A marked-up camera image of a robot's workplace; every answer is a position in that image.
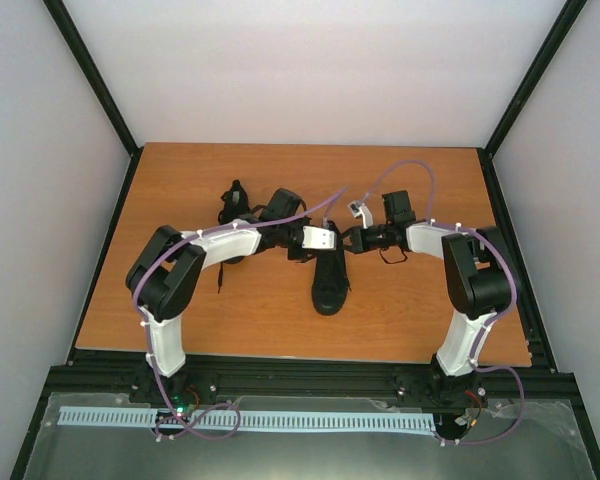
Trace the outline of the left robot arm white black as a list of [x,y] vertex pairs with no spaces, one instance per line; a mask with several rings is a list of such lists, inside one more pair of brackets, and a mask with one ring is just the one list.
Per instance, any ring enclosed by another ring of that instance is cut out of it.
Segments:
[[217,227],[158,228],[125,280],[143,316],[146,360],[157,372],[152,388],[166,402],[181,400],[188,390],[187,376],[178,371],[186,361],[181,319],[203,270],[276,247],[287,249],[291,260],[306,260],[312,253],[334,250],[337,244],[332,229],[313,226],[306,213],[298,212],[304,201],[286,189],[278,189],[268,205],[255,209],[240,182],[234,181],[221,200]]

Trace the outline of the black sneaker with laces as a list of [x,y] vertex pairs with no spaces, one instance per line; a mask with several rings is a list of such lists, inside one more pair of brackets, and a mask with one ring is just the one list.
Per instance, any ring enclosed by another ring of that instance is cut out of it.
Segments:
[[305,254],[306,261],[317,259],[311,299],[316,312],[323,316],[337,314],[344,306],[347,294],[351,290],[341,233],[333,220],[327,221],[327,229],[336,235],[336,249],[309,250]]

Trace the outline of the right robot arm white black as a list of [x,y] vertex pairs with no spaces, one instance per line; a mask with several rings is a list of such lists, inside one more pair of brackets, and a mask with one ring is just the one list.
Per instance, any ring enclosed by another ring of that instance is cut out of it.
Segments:
[[345,249],[361,254],[397,247],[403,254],[424,254],[443,261],[453,314],[445,340],[432,357],[424,391],[432,402],[448,404],[472,384],[492,326],[515,307],[517,273],[498,227],[419,220],[405,190],[385,194],[382,200],[382,224],[373,222],[363,201],[348,205],[362,224],[344,233]]

